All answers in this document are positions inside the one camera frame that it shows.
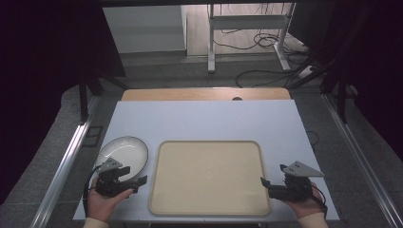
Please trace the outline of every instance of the hand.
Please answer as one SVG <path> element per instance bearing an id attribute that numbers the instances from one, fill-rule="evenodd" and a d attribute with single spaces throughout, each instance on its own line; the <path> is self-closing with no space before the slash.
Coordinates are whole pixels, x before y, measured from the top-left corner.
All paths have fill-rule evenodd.
<path id="1" fill-rule="evenodd" d="M 95 191 L 96 182 L 97 179 L 92 181 L 91 190 L 88 193 L 88 216 L 107 223 L 115 206 L 128 198 L 133 193 L 133 189 L 129 188 L 114 198 L 107 198 Z"/>
<path id="2" fill-rule="evenodd" d="M 315 188 L 315 187 L 317 187 L 317 185 L 314 182 L 311 182 L 311 184 L 314 186 L 314 187 L 312 187 L 312 192 L 313 192 L 314 196 L 317 197 L 318 199 L 322 200 L 322 196 L 319 194 L 319 192 Z M 320 205 L 317 202 L 313 201 L 312 199 L 307 199 L 306 201 L 302 201 L 302 202 L 292 202 L 292 201 L 285 201 L 285 200 L 282 200 L 282 202 L 289 205 L 294 210 L 294 213 L 296 213 L 296 216 L 298 219 L 301 219 L 306 216 L 310 216 L 312 214 L 323 212 Z"/>

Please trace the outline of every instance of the white wall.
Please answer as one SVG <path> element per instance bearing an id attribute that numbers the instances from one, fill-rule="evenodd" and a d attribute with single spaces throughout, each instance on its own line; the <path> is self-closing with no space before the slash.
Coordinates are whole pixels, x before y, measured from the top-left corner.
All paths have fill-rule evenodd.
<path id="1" fill-rule="evenodd" d="M 104 8 L 119 53 L 185 50 L 181 6 Z"/>

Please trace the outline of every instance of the beige tray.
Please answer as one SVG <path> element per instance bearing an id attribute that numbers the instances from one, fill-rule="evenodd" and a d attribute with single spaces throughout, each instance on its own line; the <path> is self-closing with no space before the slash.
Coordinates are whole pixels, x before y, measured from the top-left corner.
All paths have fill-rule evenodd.
<path id="1" fill-rule="evenodd" d="M 270 212 L 260 148 L 248 141 L 163 142 L 150 210 L 157 215 L 245 215 Z"/>

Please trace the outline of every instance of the white desk leg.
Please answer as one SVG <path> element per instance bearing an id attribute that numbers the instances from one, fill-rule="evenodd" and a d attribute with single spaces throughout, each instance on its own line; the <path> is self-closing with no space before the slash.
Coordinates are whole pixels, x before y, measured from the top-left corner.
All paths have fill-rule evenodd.
<path id="1" fill-rule="evenodd" d="M 208 72 L 214 73 L 216 71 L 216 56 L 215 56 L 215 46 L 214 46 L 214 5 L 210 5 L 210 15 L 208 16 L 208 21 L 210 22 L 210 40 L 208 45 Z"/>
<path id="2" fill-rule="evenodd" d="M 282 70 L 284 70 L 284 71 L 291 70 L 290 66 L 288 65 L 287 58 L 285 58 L 284 52 L 282 51 L 282 46 L 284 45 L 284 39 L 285 39 L 285 35 L 287 34 L 288 27 L 290 26 L 290 21 L 291 21 L 292 15 L 293 15 L 293 10 L 294 10 L 295 4 L 296 3 L 292 3 L 290 9 L 285 14 L 284 28 L 281 30 L 281 33 L 278 38 L 278 42 L 275 42 L 275 44 L 274 44 L 276 54 L 278 56 Z"/>

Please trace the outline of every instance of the white plate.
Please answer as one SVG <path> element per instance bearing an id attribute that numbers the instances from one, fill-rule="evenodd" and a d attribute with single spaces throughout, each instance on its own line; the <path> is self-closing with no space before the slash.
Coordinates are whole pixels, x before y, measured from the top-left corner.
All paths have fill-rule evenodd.
<path id="1" fill-rule="evenodd" d="M 148 159 L 148 150 L 140 139 L 125 136 L 104 146 L 95 165 L 101 165 L 109 157 L 120 162 L 122 167 L 130 166 L 130 173 L 119 178 L 119 181 L 127 181 L 142 171 Z"/>

